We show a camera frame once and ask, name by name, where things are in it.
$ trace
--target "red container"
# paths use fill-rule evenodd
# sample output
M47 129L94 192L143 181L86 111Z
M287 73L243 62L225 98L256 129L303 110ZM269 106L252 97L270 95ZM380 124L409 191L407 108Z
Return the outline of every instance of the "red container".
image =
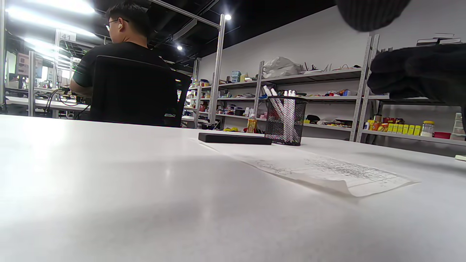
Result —
M443 138L443 139L450 139L451 133L447 132L434 132L435 138Z

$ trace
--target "black hair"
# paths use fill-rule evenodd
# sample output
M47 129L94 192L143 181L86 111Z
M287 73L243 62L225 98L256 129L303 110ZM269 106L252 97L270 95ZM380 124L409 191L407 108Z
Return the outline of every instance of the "black hair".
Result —
M149 37L151 33L151 23L149 16L142 7L131 1L123 1L110 7L105 13L105 17L109 19L122 18L130 24L138 33L145 37Z

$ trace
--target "black eraser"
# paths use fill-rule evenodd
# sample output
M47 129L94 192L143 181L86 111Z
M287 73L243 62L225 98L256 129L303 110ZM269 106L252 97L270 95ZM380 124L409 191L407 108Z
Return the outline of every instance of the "black eraser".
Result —
M271 145L270 138L238 136L227 134L199 133L199 140L206 143L223 143L223 144L247 144L247 145Z

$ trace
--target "black office chair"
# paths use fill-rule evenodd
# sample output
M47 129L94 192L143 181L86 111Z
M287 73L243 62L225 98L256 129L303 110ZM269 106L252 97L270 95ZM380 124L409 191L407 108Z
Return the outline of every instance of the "black office chair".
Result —
M99 55L90 120L180 127L190 83L189 76L168 68ZM166 113L175 117L166 121Z

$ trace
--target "mesh pencil cup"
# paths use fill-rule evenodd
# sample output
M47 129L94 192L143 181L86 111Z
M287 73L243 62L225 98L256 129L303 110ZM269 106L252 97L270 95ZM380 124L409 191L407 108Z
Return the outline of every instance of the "mesh pencil cup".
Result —
M300 97L269 97L265 137L276 144L301 145L306 105L306 99Z

